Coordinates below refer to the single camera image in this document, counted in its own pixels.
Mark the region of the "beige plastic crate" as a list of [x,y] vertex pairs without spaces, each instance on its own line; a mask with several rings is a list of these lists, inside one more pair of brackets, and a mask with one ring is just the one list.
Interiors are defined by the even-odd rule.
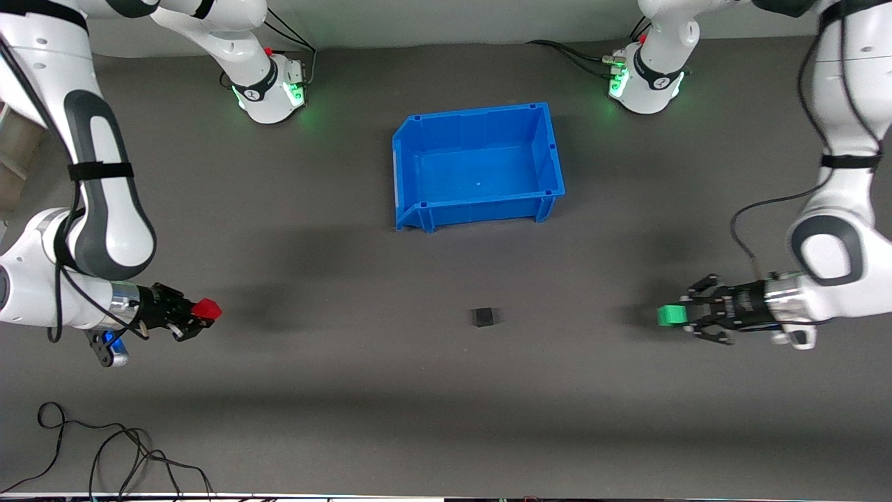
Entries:
[[0,101],[0,220],[19,204],[45,129]]

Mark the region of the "blue plastic bin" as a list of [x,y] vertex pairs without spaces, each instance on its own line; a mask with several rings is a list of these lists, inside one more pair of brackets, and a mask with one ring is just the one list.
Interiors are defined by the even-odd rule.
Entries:
[[545,102],[409,116],[392,137],[394,226],[544,222],[566,194]]

